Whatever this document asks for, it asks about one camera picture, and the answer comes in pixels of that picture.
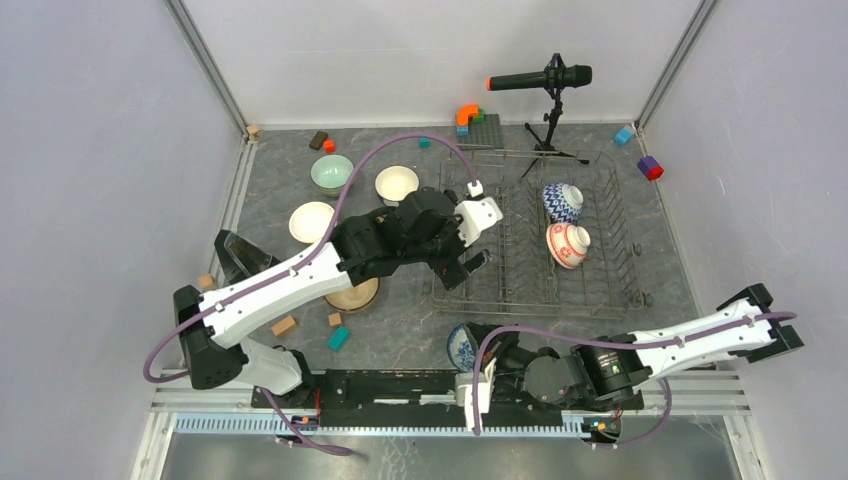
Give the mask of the blue floral white bowl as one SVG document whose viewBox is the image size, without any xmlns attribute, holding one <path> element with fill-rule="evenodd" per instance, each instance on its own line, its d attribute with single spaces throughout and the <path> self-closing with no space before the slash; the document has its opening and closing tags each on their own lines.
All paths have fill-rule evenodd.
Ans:
<svg viewBox="0 0 848 480">
<path fill-rule="evenodd" d="M 459 372 L 473 371 L 477 352 L 465 324 L 459 324 L 451 331 L 446 350 L 449 361 Z"/>
</svg>

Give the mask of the teal and white bowl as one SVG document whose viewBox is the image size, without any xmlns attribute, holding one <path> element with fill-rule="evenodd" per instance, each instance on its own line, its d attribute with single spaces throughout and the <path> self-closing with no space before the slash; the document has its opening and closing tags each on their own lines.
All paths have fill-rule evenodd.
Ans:
<svg viewBox="0 0 848 480">
<path fill-rule="evenodd" d="M 394 165 L 383 169 L 374 182 L 377 195 L 386 206 L 396 207 L 419 189 L 418 175 L 410 168 Z"/>
</svg>

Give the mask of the red and white bowl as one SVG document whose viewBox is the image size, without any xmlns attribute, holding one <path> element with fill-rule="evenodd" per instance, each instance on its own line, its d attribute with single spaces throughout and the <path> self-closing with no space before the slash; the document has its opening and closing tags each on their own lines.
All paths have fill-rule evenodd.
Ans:
<svg viewBox="0 0 848 480">
<path fill-rule="evenodd" d="M 585 260 L 591 245 L 586 228 L 571 223 L 553 223 L 545 233 L 549 253 L 557 264 L 566 269 L 576 269 Z"/>
</svg>

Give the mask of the blue zigzag pattern bowl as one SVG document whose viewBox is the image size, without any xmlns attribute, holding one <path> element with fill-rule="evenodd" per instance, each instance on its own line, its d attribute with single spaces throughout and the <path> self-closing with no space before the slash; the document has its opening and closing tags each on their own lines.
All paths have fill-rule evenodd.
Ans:
<svg viewBox="0 0 848 480">
<path fill-rule="evenodd" d="M 582 214 L 584 196 L 578 187 L 556 182 L 543 188 L 542 202 L 552 222 L 576 224 Z"/>
</svg>

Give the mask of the pink speckled bowl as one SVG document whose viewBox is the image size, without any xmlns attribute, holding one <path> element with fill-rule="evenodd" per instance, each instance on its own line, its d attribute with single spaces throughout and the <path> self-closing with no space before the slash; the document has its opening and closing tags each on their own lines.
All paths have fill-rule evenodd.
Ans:
<svg viewBox="0 0 848 480">
<path fill-rule="evenodd" d="M 324 296 L 325 301 L 334 309 L 341 312 L 357 312 L 367 308 L 376 298 L 380 288 L 380 280 L 373 278 L 357 286 Z"/>
</svg>

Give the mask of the mint green flower bowl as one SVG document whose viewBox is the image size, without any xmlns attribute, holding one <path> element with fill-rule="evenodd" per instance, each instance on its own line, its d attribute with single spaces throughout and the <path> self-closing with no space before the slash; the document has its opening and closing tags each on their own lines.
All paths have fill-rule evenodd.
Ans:
<svg viewBox="0 0 848 480">
<path fill-rule="evenodd" d="M 310 169 L 310 179 L 323 194 L 338 197 L 354 169 L 353 163 L 339 154 L 324 155 Z"/>
</svg>

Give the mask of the orange bowl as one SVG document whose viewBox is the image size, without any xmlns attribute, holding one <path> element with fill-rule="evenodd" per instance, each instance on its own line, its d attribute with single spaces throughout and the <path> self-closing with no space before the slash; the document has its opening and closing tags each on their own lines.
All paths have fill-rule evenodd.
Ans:
<svg viewBox="0 0 848 480">
<path fill-rule="evenodd" d="M 334 213 L 334 208 L 327 203 L 304 203 L 292 213 L 288 223 L 289 232 L 298 242 L 313 244 L 323 237 Z"/>
</svg>

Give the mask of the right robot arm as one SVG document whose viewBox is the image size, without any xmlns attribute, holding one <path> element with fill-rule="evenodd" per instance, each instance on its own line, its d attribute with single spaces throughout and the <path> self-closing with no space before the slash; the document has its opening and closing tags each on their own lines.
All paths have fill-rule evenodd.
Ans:
<svg viewBox="0 0 848 480">
<path fill-rule="evenodd" d="M 626 407 L 645 383 L 706 364 L 743 358 L 755 363 L 803 347 L 791 325 L 793 312 L 773 312 L 761 284 L 746 287 L 715 313 L 672 327 L 596 339 L 569 338 L 568 354 L 518 347 L 524 326 L 468 323 L 470 372 L 456 377 L 458 405 L 487 409 L 494 397 L 494 371 L 512 369 L 520 389 L 546 404 L 606 411 Z"/>
</svg>

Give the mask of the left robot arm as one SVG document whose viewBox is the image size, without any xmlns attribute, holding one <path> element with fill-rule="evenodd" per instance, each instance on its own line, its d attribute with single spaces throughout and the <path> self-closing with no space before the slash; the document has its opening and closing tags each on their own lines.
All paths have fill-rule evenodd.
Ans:
<svg viewBox="0 0 848 480">
<path fill-rule="evenodd" d="M 451 191 L 421 188 L 396 206 L 351 216 L 289 260 L 224 288 L 199 293 L 186 287 L 176 301 L 192 299 L 199 320 L 180 322 L 187 376 L 196 390 L 232 381 L 262 387 L 290 407 L 314 394 L 307 365 L 293 350 L 250 339 L 268 322 L 312 300 L 393 275 L 404 265 L 427 265 L 447 290 L 461 285 L 490 258 L 467 257 L 482 233 L 503 218 L 491 197 L 460 201 Z"/>
</svg>

